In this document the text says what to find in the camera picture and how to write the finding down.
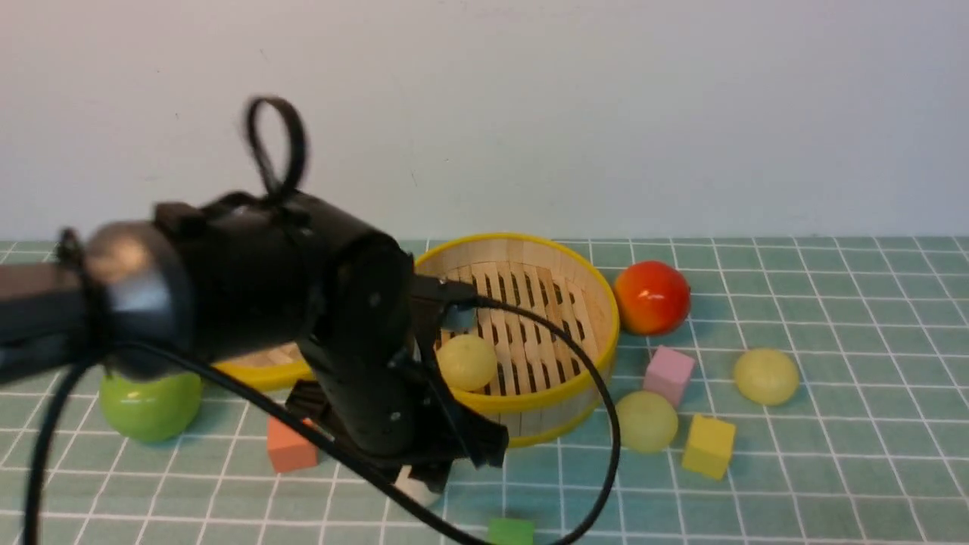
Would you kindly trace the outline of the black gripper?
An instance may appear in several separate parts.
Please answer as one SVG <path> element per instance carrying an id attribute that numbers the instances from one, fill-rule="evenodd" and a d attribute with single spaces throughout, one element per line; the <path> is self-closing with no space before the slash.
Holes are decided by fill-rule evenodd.
<path id="1" fill-rule="evenodd" d="M 374 246 L 326 280 L 324 314 L 298 342 L 319 383 L 313 421 L 341 451 L 388 483 L 404 468 L 441 492 L 467 459 L 500 468 L 509 432 L 460 403 L 435 356 L 450 318 L 474 320 L 471 282 L 419 275 L 397 246 Z"/>

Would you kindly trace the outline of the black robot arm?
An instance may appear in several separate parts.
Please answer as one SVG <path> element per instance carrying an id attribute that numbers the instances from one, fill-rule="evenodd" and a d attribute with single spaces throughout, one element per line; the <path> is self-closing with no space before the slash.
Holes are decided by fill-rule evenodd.
<path id="1" fill-rule="evenodd" d="M 498 468 L 508 431 L 463 406 L 434 362 L 447 307 L 472 289 L 419 275 L 390 235 L 302 193 L 280 208 L 245 193 L 170 201 L 55 262 L 2 267 L 2 382 L 86 357 L 131 381 L 179 371 L 138 342 L 205 365 L 295 344 L 315 380 L 288 408 L 340 451 L 385 478 L 462 458 Z"/>

